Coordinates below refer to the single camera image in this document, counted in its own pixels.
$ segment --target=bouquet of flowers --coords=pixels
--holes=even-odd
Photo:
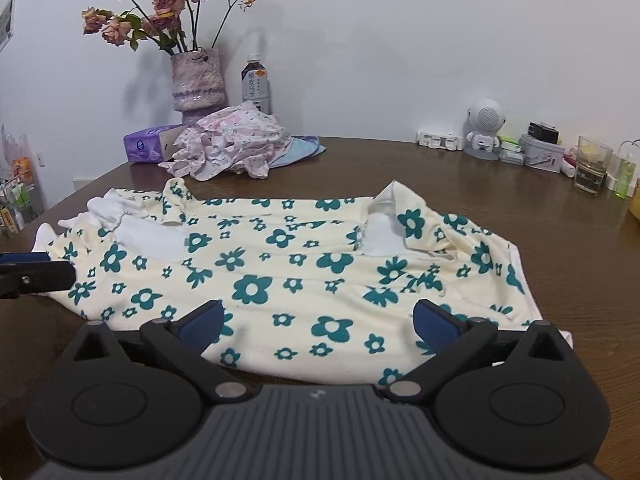
[[[154,12],[148,15],[136,0],[130,0],[133,4],[131,10],[125,10],[121,14],[114,14],[110,10],[95,9],[89,7],[82,13],[84,19],[84,34],[102,33],[102,38],[116,46],[129,43],[133,50],[138,49],[138,42],[151,40],[172,56],[178,52],[188,52],[198,49],[196,39],[198,33],[198,20],[200,19],[200,4],[204,0],[152,0]],[[220,31],[226,19],[236,5],[243,10],[251,7],[255,0],[227,0],[228,9],[220,24],[218,33],[211,47],[218,40]],[[189,41],[182,26],[180,14],[189,10],[191,24],[191,38]]]

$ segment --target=brown tabletop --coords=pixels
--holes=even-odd
[[[640,479],[640,222],[628,201],[591,198],[561,174],[384,140],[323,139],[326,153],[270,172],[187,179],[196,198],[371,196],[392,180],[439,212],[469,216],[514,242],[544,317],[574,334],[575,349],[609,401],[611,425],[596,464]],[[30,224],[3,251],[29,251],[37,226],[86,210],[111,187],[161,190],[169,175],[124,164]],[[24,410],[82,320],[52,300],[0,301],[0,476],[26,478],[41,463]]]

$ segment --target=wall picture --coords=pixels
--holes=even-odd
[[[9,0],[0,12],[0,52],[14,35],[15,0]]]

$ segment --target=astronaut figurine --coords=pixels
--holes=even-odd
[[[492,99],[480,99],[469,108],[468,118],[474,130],[466,134],[464,152],[475,158],[498,160],[494,152],[500,146],[497,133],[506,121],[500,105]]]

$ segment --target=crumpled pink cloth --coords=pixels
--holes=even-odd
[[[173,176],[209,180],[229,170],[267,178],[269,163],[289,151],[291,134],[245,101],[202,118],[185,129],[175,145],[180,150],[174,160],[158,164]]]

